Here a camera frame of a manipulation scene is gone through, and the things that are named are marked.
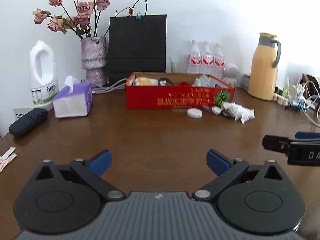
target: water bottle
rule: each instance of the water bottle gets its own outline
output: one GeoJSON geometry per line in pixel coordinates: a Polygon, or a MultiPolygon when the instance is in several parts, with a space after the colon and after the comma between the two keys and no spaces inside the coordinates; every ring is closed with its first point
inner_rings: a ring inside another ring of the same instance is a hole
{"type": "Polygon", "coordinates": [[[37,41],[30,51],[30,89],[35,107],[50,111],[52,99],[59,92],[54,53],[43,40],[37,41]]]}
{"type": "Polygon", "coordinates": [[[209,75],[212,73],[213,54],[210,51],[210,46],[207,41],[204,41],[204,53],[202,60],[201,74],[209,75]]]}
{"type": "Polygon", "coordinates": [[[192,48],[190,53],[190,61],[188,66],[188,73],[199,74],[200,66],[202,64],[201,51],[195,40],[192,40],[192,48]]]}
{"type": "Polygon", "coordinates": [[[222,79],[223,71],[224,71],[224,57],[222,54],[221,44],[216,43],[212,75],[214,75],[219,79],[222,79]]]}

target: wooden table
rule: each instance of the wooden table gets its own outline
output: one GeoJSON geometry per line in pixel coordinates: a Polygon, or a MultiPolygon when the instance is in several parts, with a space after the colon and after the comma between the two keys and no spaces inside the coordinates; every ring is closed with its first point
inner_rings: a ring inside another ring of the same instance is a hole
{"type": "Polygon", "coordinates": [[[38,164],[56,164],[75,158],[88,159],[103,149],[113,153],[113,163],[102,176],[125,193],[130,191],[187,191],[189,194],[213,180],[206,165],[208,149],[230,159],[245,158],[252,164],[277,160],[301,193],[306,212],[299,234],[320,237],[320,167],[286,164],[283,154],[266,151],[266,134],[294,136],[297,131],[320,132],[301,113],[284,110],[237,89],[234,101],[255,110],[255,119],[242,124],[204,112],[201,119],[185,110],[127,110],[124,91],[94,95],[87,117],[49,119],[22,139],[8,134],[0,152],[16,147],[17,157],[0,173],[0,239],[19,233],[12,205],[38,164]]]}

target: jug handle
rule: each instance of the jug handle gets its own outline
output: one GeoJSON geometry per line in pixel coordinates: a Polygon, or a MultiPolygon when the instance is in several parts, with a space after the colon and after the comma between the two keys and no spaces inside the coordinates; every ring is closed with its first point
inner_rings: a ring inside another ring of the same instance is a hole
{"type": "Polygon", "coordinates": [[[278,52],[277,52],[277,57],[276,57],[276,60],[274,61],[273,63],[273,67],[276,68],[278,63],[279,63],[279,60],[280,60],[280,55],[281,55],[281,43],[280,41],[276,41],[276,40],[272,40],[271,41],[272,43],[276,43],[277,44],[277,47],[278,47],[278,52]]]}

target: bottle cap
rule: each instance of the bottle cap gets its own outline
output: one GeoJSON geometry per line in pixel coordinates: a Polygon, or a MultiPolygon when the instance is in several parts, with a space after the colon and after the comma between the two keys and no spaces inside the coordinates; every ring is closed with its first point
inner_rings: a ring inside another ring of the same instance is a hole
{"type": "Polygon", "coordinates": [[[198,108],[189,108],[187,111],[187,115],[191,118],[201,118],[202,111],[198,108]]]}
{"type": "Polygon", "coordinates": [[[213,108],[212,108],[212,112],[215,114],[215,115],[219,115],[219,114],[221,114],[221,108],[220,107],[217,107],[217,106],[214,106],[213,108]]]}

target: purple tissue box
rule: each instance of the purple tissue box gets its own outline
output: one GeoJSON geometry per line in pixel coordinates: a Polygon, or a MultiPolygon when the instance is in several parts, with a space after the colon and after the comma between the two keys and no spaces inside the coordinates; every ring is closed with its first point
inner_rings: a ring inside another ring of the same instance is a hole
{"type": "Polygon", "coordinates": [[[92,103],[91,85],[87,82],[64,87],[54,98],[53,108],[57,118],[86,116],[92,103]]]}

